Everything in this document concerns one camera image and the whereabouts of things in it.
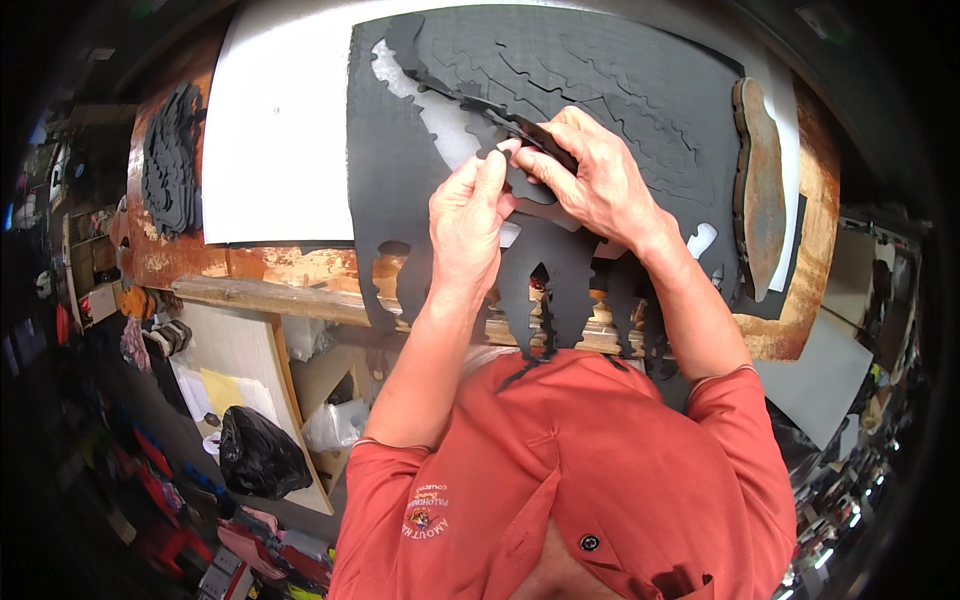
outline workbench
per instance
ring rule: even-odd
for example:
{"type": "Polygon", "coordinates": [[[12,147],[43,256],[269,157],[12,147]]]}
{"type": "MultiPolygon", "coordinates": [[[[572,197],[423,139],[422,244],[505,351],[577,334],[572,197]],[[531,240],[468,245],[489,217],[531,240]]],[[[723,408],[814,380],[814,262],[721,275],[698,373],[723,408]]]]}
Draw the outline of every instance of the workbench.
{"type": "MultiPolygon", "coordinates": [[[[141,286],[172,290],[185,300],[370,326],[360,297],[353,250],[326,249],[303,254],[299,244],[292,243],[253,248],[206,246],[202,231],[185,233],[173,240],[157,236],[141,193],[147,124],[170,91],[184,81],[200,88],[206,106],[225,33],[221,32],[219,38],[207,35],[182,44],[180,58],[172,61],[172,67],[161,74],[156,93],[137,111],[127,180],[133,255],[130,275],[141,286]]],[[[779,320],[734,315],[751,354],[758,360],[800,357],[826,289],[839,213],[840,157],[831,135],[828,111],[796,77],[794,88],[800,129],[800,193],[807,198],[796,271],[779,320]]],[[[203,148],[201,132],[196,149],[200,185],[203,185],[203,148]]],[[[293,182],[284,177],[277,174],[277,194],[296,193],[303,181],[293,182]]],[[[318,180],[310,183],[323,185],[318,180]]],[[[381,302],[396,315],[400,313],[396,273],[403,260],[400,256],[385,256],[373,265],[373,281],[379,288],[381,302]]],[[[539,293],[532,289],[532,298],[539,293]]],[[[577,348],[617,354],[620,346],[611,313],[603,304],[604,293],[592,290],[591,295],[598,302],[584,330],[584,340],[577,348]]],[[[636,328],[631,333],[631,343],[642,355],[642,303],[635,315],[636,328]]],[[[538,310],[534,311],[532,322],[539,325],[538,310]]],[[[409,327],[401,324],[398,330],[409,330],[409,327]]],[[[487,321],[487,335],[491,344],[516,344],[505,316],[495,310],[487,321]]],[[[539,330],[533,345],[542,344],[542,339],[543,333],[539,330]]]]}

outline fingernail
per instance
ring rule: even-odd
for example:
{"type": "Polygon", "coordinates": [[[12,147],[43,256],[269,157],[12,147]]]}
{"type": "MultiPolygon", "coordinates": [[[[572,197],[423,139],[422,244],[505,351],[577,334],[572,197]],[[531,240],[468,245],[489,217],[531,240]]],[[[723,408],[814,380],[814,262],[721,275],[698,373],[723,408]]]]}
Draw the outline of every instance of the fingernail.
{"type": "Polygon", "coordinates": [[[503,165],[506,158],[504,158],[503,153],[499,150],[491,150],[487,155],[487,166],[498,168],[503,165]]]}

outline shirt button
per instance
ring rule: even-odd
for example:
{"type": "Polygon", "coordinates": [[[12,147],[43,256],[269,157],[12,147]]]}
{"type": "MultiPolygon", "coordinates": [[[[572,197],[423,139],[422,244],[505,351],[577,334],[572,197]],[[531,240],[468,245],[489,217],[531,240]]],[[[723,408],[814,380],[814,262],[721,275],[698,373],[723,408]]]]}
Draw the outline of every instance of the shirt button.
{"type": "Polygon", "coordinates": [[[584,536],[580,540],[580,549],[584,552],[593,552],[600,546],[600,540],[596,536],[584,536]]]}

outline man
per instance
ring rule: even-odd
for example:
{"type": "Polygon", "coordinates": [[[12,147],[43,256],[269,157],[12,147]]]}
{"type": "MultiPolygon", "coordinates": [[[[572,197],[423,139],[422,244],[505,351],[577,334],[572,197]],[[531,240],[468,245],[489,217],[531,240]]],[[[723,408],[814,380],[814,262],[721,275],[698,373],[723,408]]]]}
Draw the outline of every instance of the man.
{"type": "Polygon", "coordinates": [[[430,199],[433,283],[349,459],[330,597],[770,598],[793,497],[730,310],[618,137],[576,108],[544,127],[577,175],[530,148],[516,164],[649,271],[694,384],[686,415],[578,350],[500,392],[519,354],[459,381],[516,205],[504,155],[469,160],[430,199]]]}

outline red shirt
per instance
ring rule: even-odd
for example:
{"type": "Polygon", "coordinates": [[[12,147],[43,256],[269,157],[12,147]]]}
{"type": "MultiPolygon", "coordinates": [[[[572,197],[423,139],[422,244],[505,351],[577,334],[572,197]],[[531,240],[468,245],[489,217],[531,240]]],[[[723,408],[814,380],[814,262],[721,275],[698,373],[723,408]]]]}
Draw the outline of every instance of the red shirt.
{"type": "Polygon", "coordinates": [[[646,375],[577,350],[495,394],[523,364],[461,383],[436,452],[357,443],[331,599],[505,600],[551,516],[626,598],[770,598],[796,516],[752,368],[700,382],[684,416],[646,375]]]}

